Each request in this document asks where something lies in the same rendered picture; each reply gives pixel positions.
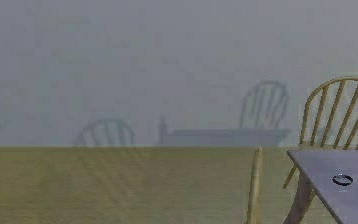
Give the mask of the grey purple table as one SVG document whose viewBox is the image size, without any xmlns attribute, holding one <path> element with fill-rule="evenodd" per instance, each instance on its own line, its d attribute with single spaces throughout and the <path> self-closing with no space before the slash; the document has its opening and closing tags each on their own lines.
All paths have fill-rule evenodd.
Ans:
<svg viewBox="0 0 358 224">
<path fill-rule="evenodd" d="M 289 150 L 300 171 L 292 207 L 283 224 L 299 224 L 314 191 L 338 224 L 358 224 L 358 150 Z M 332 181 L 337 174 L 353 178 L 349 186 Z"/>
</svg>

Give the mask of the yellow wooden spindle chair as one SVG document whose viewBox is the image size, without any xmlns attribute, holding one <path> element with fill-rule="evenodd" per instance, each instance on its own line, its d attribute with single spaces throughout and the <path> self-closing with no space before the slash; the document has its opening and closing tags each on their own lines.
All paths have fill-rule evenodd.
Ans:
<svg viewBox="0 0 358 224">
<path fill-rule="evenodd" d="M 262 164 L 262 148 L 258 147 L 253 156 L 246 224 L 258 224 Z"/>
<path fill-rule="evenodd" d="M 334 78 L 310 93 L 298 148 L 358 150 L 358 77 Z"/>
</svg>

